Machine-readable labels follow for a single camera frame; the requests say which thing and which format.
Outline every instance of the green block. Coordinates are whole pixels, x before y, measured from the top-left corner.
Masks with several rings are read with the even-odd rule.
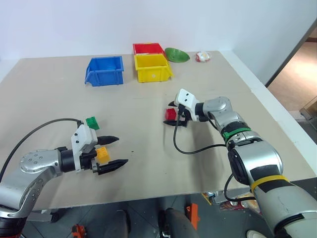
[[[94,130],[99,129],[99,126],[95,117],[87,118],[86,123],[87,123],[87,126],[89,126],[89,128],[91,129],[94,129]]]

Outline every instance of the floor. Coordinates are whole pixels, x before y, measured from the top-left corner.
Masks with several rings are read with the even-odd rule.
[[[317,199],[317,178],[293,183]],[[116,210],[124,209],[131,219],[129,238],[158,238],[158,211],[172,207],[184,212],[185,206],[190,203],[198,204],[201,219],[198,222],[198,234],[201,238],[245,238],[247,230],[256,230],[267,238],[273,238],[260,215],[249,209],[221,211],[219,205],[210,206],[201,194],[60,209],[61,217],[56,223],[27,222],[23,234],[26,238],[71,238],[71,227],[80,224],[87,228],[87,238],[103,238]]]
[[[268,89],[288,111],[317,96],[317,43],[305,42]]]

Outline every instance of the red storage bin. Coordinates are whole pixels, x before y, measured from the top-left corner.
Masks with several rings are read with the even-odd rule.
[[[133,44],[133,52],[135,55],[163,54],[167,59],[159,43]]]

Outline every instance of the yellow tape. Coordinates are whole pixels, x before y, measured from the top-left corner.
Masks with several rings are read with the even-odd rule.
[[[283,176],[283,175],[272,175],[272,176],[267,176],[261,179],[256,180],[252,185],[251,185],[251,191],[253,193],[254,189],[256,188],[256,186],[259,186],[260,184],[264,183],[264,182],[268,182],[268,181],[272,181],[272,180],[286,180],[289,182],[289,180]]]

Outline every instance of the beige table surface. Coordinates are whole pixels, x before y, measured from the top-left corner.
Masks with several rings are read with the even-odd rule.
[[[180,154],[173,146],[174,127],[162,123],[167,104],[180,88],[201,101],[228,97],[247,124],[278,150],[290,180],[315,177],[305,158],[219,52],[212,52],[208,63],[197,63],[194,57],[186,63],[172,63],[175,77],[156,83],[138,83],[133,56],[123,55],[124,84],[104,87],[84,84],[90,59],[21,59],[0,84],[0,165],[26,133],[65,117],[84,120],[96,116],[101,128],[97,135],[120,138],[107,147],[111,158],[129,159],[109,174],[98,176],[87,170],[51,180],[35,209],[223,190],[231,174],[226,148]],[[58,122],[38,131],[19,148],[7,171],[15,169],[29,151],[70,148],[75,129],[75,123]],[[177,143],[192,151],[223,141],[208,123],[191,122],[187,128],[179,128]],[[243,185],[235,180],[229,186],[238,187]]]

